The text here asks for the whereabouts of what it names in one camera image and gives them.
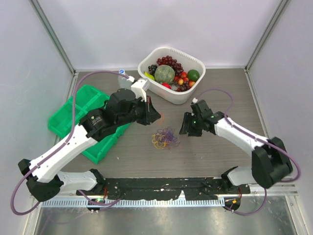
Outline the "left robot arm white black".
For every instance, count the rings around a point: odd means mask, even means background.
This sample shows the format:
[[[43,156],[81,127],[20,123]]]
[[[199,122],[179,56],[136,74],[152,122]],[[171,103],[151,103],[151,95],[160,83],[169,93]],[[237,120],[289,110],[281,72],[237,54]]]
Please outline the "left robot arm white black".
[[[104,106],[91,110],[75,125],[73,131],[42,156],[18,163],[26,176],[29,192],[39,201],[47,201],[60,192],[82,190],[88,195],[100,195],[105,179],[96,169],[86,172],[62,172],[62,168],[86,149],[114,134],[118,127],[137,122],[150,125],[161,115],[147,95],[120,89]]]

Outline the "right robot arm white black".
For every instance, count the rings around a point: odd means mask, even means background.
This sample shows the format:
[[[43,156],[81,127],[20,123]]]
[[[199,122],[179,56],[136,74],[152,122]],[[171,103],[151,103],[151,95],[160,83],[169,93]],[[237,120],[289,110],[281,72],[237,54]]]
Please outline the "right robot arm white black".
[[[204,100],[193,99],[191,109],[184,113],[179,134],[200,137],[203,131],[210,132],[235,144],[251,157],[251,167],[235,166],[222,174],[224,192],[233,193],[238,186],[246,184],[269,189],[292,173],[293,167],[281,139],[268,139],[237,125],[224,113],[214,113]]]

